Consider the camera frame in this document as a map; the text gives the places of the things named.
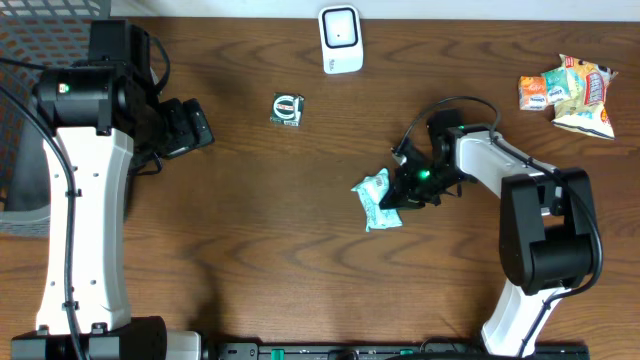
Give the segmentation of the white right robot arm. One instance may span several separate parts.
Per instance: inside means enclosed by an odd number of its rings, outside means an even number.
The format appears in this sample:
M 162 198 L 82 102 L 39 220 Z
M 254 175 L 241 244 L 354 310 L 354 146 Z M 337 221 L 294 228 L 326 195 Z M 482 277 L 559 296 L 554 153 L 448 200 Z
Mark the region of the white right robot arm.
M 426 127 L 431 156 L 403 136 L 392 150 L 398 166 L 380 206 L 437 206 L 451 187 L 465 181 L 498 197 L 506 281 L 482 327 L 482 345 L 492 356 L 529 357 L 557 304 L 587 291 L 602 270 L 589 176 L 580 168 L 558 169 L 527 156 L 494 127 L 464 124 L 456 109 L 436 112 Z

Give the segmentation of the yellow snack bag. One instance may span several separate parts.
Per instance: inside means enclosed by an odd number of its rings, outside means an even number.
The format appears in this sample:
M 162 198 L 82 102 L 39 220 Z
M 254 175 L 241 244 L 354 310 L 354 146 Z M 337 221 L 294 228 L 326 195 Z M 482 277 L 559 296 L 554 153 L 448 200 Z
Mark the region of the yellow snack bag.
M 560 58 L 567 73 L 570 98 L 554 105 L 551 123 L 567 131 L 614 140 L 605 102 L 618 72 L 573 56 L 560 54 Z

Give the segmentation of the green tissue pack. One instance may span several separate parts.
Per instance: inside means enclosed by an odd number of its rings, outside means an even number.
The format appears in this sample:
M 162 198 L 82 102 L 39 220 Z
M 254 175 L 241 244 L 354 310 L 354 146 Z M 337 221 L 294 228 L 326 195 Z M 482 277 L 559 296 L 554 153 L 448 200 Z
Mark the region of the green tissue pack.
M 550 105 L 560 103 L 571 98 L 568 75 L 564 67 L 558 67 L 541 74 L 546 84 L 546 95 Z

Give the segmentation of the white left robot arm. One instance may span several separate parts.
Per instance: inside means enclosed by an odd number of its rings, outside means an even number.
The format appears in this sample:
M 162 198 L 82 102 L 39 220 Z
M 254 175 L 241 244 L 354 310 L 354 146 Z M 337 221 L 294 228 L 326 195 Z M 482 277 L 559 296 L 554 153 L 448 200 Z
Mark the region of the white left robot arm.
M 161 100 L 155 37 L 125 20 L 90 27 L 87 58 L 44 67 L 26 117 L 41 134 L 50 184 L 49 260 L 33 331 L 15 359 L 203 360 L 215 348 L 159 316 L 131 313 L 124 276 L 127 184 L 149 162 L 210 145 L 198 101 Z

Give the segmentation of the orange tissue pack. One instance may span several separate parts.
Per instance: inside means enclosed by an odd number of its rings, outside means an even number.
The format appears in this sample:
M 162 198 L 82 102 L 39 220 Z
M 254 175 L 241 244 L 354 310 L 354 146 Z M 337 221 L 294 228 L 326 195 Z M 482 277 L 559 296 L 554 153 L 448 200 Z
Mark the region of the orange tissue pack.
M 546 81 L 541 76 L 521 76 L 518 93 L 521 110 L 542 111 L 548 106 Z

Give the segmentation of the green Zam-Buk tin box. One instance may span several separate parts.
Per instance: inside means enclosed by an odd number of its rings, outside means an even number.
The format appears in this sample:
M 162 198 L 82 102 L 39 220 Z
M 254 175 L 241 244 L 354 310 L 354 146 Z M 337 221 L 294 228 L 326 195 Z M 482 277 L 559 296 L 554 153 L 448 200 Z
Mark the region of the green Zam-Buk tin box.
M 275 124 L 299 127 L 305 98 L 300 94 L 275 93 L 270 121 Z

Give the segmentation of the pale green wet wipes pack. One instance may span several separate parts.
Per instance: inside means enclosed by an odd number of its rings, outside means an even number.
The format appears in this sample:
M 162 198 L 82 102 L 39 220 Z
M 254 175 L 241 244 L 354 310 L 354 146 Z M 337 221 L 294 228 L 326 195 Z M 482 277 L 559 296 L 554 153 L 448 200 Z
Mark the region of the pale green wet wipes pack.
M 381 169 L 374 176 L 366 176 L 351 191 L 358 195 L 366 217 L 365 231 L 401 227 L 403 222 L 395 209 L 384 210 L 380 203 L 390 189 L 389 171 Z

